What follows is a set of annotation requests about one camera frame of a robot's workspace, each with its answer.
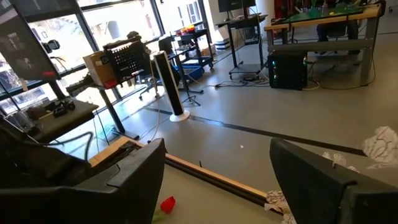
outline white wall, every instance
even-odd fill
[[[261,34],[265,37],[264,26],[271,25],[271,19],[275,18],[274,0],[256,0],[256,6],[251,7],[251,9],[250,13],[254,11],[261,12],[262,15],[268,15],[266,20],[260,24]]]
[[[212,37],[215,36],[215,32],[217,30],[217,26],[215,24],[223,22],[227,18],[226,12],[220,12],[218,9],[218,0],[203,0],[203,4],[205,5],[205,12],[207,17],[207,22],[209,25],[210,35]],[[232,11],[234,17],[243,15],[243,11],[241,9]]]

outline computer tower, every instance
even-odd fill
[[[307,86],[307,52],[272,52],[267,63],[271,88],[302,90]]]

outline blue bin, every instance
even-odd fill
[[[203,76],[203,72],[201,69],[201,66],[187,66],[187,65],[182,65],[182,68],[184,69],[184,78],[186,80],[190,80],[192,81],[192,79],[194,80],[198,80],[199,78],[201,78]]]

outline black stripe on floor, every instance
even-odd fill
[[[158,112],[157,108],[151,108],[151,107],[146,107],[146,110],[149,111],[153,111],[153,112]],[[160,112],[162,114],[167,114],[167,115],[171,115],[172,112],[166,111],[166,110],[160,110]],[[320,141],[314,141],[311,139],[304,139],[304,138],[298,138],[298,137],[294,137],[294,136],[288,136],[285,134],[279,134],[279,133],[273,133],[270,131],[263,131],[263,130],[259,130],[259,129],[254,129],[254,128],[248,128],[248,127],[244,127],[244,126],[239,126],[239,125],[235,125],[235,124],[226,124],[223,123],[221,121],[215,121],[212,119],[207,119],[207,118],[201,118],[198,116],[194,116],[191,115],[190,119],[194,120],[194,121],[199,121],[205,124],[210,124],[213,126],[219,126],[219,127],[224,127],[224,128],[231,128],[231,129],[235,129],[235,130],[239,130],[239,131],[245,131],[248,133],[253,133],[253,134],[260,134],[263,136],[268,136],[268,137],[273,137],[273,138],[282,138],[288,141],[293,141],[293,142],[298,142],[298,143],[302,143],[302,144],[308,144],[311,146],[318,146],[318,147],[322,147],[325,149],[332,149],[332,150],[336,150],[336,151],[340,151],[340,152],[347,152],[350,154],[355,154],[355,155],[359,155],[359,156],[366,156],[365,153],[360,150],[360,149],[355,149],[352,147],[346,147],[346,146],[339,146],[339,145],[335,145],[335,144],[329,144],[329,143],[325,143],[325,142],[320,142]]]

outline gray floor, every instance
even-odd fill
[[[229,80],[228,72],[232,69],[231,56],[217,61],[213,72],[206,69],[200,80],[202,85],[193,83],[191,88],[204,88],[203,95],[197,95],[201,106],[186,105],[192,115],[213,119],[223,123],[235,124],[280,133],[289,136],[311,139],[340,146],[362,149],[363,141],[372,136],[380,126],[390,126],[398,130],[398,34],[396,24],[398,11],[386,14],[381,19],[377,37],[374,62],[375,81],[365,88],[354,90],[326,90],[319,88],[312,91],[277,90],[262,88],[220,88],[211,86]],[[298,30],[298,39],[316,38],[315,28]],[[258,62],[256,46],[246,46],[239,50],[238,57],[245,63]],[[315,76],[321,85],[334,88],[358,86],[359,68],[342,65],[324,73],[327,66],[316,65]],[[124,120],[125,128],[137,134],[147,133],[140,141],[152,139],[158,123],[158,114],[146,109],[153,97],[147,94],[145,103],[132,96],[127,102],[118,104],[116,110]],[[186,94],[180,93],[184,100]],[[159,100],[162,110],[170,111],[166,97]],[[157,108],[157,103],[149,107]],[[103,123],[111,124],[107,111],[100,114]],[[202,165],[214,172],[235,179],[259,190],[278,189],[277,181],[269,161],[270,137],[224,128],[189,119],[181,123],[171,123],[166,114],[160,114],[160,125],[155,138],[165,138],[169,153],[182,159]],[[95,119],[99,129],[98,117]],[[93,122],[85,124],[81,130],[94,130]],[[63,138],[77,135],[74,131]],[[90,156],[106,147],[106,142],[99,140],[90,147]],[[323,154],[329,149],[298,144],[310,151]],[[83,147],[63,147],[65,152],[82,157]],[[367,170],[373,164],[370,159],[352,154],[345,154],[348,164],[355,166],[362,173],[398,186],[395,177],[396,169]]]

